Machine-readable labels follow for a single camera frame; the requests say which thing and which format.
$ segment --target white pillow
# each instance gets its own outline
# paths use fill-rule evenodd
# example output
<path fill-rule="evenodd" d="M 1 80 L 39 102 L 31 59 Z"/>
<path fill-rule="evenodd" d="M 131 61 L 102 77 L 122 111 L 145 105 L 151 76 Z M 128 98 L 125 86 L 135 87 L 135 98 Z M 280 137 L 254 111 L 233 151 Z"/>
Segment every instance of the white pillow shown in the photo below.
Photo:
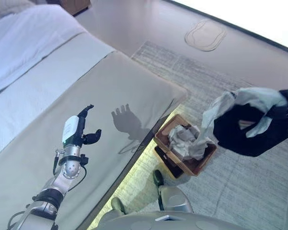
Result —
<path fill-rule="evenodd" d="M 33 5 L 28 0 L 0 0 L 0 18 L 10 13 L 19 13 Z"/>

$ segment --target mattress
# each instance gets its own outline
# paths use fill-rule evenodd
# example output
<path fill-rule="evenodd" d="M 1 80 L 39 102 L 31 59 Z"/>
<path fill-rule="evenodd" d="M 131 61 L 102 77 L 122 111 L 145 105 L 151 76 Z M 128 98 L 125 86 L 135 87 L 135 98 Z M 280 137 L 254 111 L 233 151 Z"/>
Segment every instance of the mattress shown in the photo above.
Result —
<path fill-rule="evenodd" d="M 0 229 L 11 215 L 32 202 L 31 197 L 52 176 L 54 150 L 61 148 L 63 126 L 70 116 L 93 104 L 84 132 L 100 128 L 102 136 L 96 144 L 82 147 L 81 153 L 90 159 L 88 173 L 61 204 L 56 222 L 64 230 L 74 230 L 86 219 L 142 139 L 186 95 L 185 89 L 155 76 L 125 55 L 108 54 L 0 152 Z M 127 104 L 131 113 L 115 119 L 117 108 Z"/>
<path fill-rule="evenodd" d="M 63 92 L 114 49 L 82 33 L 0 93 L 0 151 Z"/>

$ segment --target bed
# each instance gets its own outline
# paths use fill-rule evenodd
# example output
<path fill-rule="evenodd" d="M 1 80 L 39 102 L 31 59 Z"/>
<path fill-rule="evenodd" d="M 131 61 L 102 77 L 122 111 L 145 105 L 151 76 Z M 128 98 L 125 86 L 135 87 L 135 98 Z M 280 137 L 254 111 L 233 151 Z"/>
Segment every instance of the bed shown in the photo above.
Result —
<path fill-rule="evenodd" d="M 60 207 L 56 222 L 64 230 L 87 227 L 186 97 L 185 89 L 101 42 L 59 6 L 1 17 L 0 229 L 52 176 L 70 116 L 93 104 L 85 132 L 100 128 L 102 136 L 81 150 L 90 159 L 88 174 Z"/>

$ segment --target floor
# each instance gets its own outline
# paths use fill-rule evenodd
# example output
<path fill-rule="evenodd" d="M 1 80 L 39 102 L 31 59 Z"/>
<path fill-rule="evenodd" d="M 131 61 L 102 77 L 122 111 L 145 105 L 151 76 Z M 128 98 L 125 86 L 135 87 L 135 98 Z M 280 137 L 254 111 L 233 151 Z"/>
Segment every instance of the floor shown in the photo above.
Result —
<path fill-rule="evenodd" d="M 192 48 L 184 35 L 205 18 L 169 2 L 92 0 L 92 6 L 76 19 L 128 56 L 149 40 L 255 86 L 288 88 L 288 53 L 226 26 L 227 35 L 216 50 Z"/>

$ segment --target white cloth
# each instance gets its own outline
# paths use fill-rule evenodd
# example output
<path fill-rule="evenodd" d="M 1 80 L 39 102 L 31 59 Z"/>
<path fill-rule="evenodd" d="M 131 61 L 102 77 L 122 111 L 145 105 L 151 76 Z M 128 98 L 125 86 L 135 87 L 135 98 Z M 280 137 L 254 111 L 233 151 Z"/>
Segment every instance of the white cloth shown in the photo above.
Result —
<path fill-rule="evenodd" d="M 214 142 L 209 138 L 195 142 L 199 134 L 200 130 L 197 126 L 188 129 L 181 125 L 176 126 L 168 135 L 170 150 L 184 159 L 195 158 L 200 161 L 204 156 L 207 144 L 214 144 Z"/>
<path fill-rule="evenodd" d="M 38 5 L 0 19 L 0 91 L 85 29 L 58 5 Z"/>
<path fill-rule="evenodd" d="M 264 113 L 264 116 L 259 123 L 246 133 L 246 137 L 252 138 L 257 134 L 265 132 L 272 119 L 265 116 L 266 113 L 275 106 L 287 105 L 286 98 L 280 94 L 279 91 L 267 88 L 241 88 L 235 92 L 225 92 L 222 96 L 218 97 L 203 113 L 201 134 L 196 141 L 203 141 L 206 137 L 213 134 L 214 120 L 221 117 L 225 112 L 229 111 L 235 104 L 246 105 L 255 107 Z"/>

